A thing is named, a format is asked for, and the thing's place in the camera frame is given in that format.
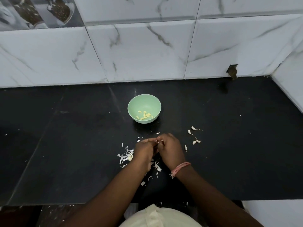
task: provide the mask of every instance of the hand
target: hand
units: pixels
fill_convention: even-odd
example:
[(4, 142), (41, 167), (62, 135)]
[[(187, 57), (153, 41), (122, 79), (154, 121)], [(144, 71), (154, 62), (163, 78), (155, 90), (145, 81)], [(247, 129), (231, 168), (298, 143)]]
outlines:
[(145, 139), (138, 142), (134, 149), (134, 157), (131, 162), (141, 164), (146, 172), (150, 171), (152, 166), (151, 160), (153, 156), (158, 152), (158, 149), (154, 148), (157, 145), (157, 138)]
[(172, 171), (181, 163), (186, 162), (179, 140), (172, 134), (157, 137), (158, 150), (165, 165)]

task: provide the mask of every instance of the person's left hand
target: person's left hand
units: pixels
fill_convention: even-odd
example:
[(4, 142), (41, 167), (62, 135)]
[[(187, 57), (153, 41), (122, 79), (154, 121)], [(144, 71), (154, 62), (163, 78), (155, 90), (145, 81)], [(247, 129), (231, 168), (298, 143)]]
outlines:
[(146, 172), (150, 171), (152, 157), (158, 152), (158, 149), (155, 148), (157, 145), (157, 138), (145, 139), (138, 142), (131, 161), (142, 164)]

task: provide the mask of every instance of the person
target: person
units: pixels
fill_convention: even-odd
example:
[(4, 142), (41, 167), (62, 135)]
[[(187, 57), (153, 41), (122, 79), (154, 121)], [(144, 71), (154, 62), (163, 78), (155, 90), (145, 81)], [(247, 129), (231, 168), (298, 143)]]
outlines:
[[(151, 159), (157, 152), (171, 171), (186, 162), (180, 142), (172, 134), (162, 134), (157, 138), (138, 142), (131, 162), (95, 198), (62, 223), (62, 226), (117, 226), (145, 174), (151, 169)], [(199, 176), (191, 165), (180, 168), (175, 177), (187, 188), (208, 226), (262, 226)], [(151, 205), (128, 218), (121, 226), (200, 225), (184, 213)]]

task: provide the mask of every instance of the bowl rim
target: bowl rim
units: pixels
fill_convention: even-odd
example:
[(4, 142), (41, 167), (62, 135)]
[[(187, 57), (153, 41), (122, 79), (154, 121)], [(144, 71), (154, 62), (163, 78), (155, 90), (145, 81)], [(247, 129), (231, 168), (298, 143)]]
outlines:
[(159, 101), (159, 103), (160, 103), (160, 111), (159, 111), (159, 113), (158, 113), (156, 116), (154, 116), (153, 118), (149, 118), (149, 119), (144, 120), (144, 121), (149, 121), (149, 120), (152, 120), (152, 119), (154, 119), (155, 117), (157, 117), (157, 116), (160, 114), (161, 109), (162, 109), (161, 101), (160, 101), (157, 97), (155, 97), (154, 95), (151, 95), (151, 94), (140, 94), (140, 95), (137, 95), (137, 96), (133, 97), (133, 98), (128, 102), (128, 105), (127, 105), (127, 112), (128, 112), (128, 114), (130, 115), (130, 117), (133, 118), (134, 120), (142, 121), (142, 120), (139, 120), (139, 119), (137, 119), (137, 118), (134, 118), (134, 117), (129, 113), (129, 104), (130, 104), (130, 102), (131, 102), (134, 98), (137, 98), (137, 97), (143, 96), (143, 95), (152, 96), (152, 97), (156, 98), (156, 99)]

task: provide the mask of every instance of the person's right arm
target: person's right arm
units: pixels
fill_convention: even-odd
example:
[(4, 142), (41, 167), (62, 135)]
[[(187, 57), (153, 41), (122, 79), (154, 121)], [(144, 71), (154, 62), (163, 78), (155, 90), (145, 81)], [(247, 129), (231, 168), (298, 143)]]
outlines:
[[(171, 171), (186, 162), (180, 142), (172, 134), (162, 134), (157, 139), (162, 160)], [(181, 168), (176, 177), (190, 192), (210, 227), (262, 227), (257, 220), (199, 176), (191, 165)]]

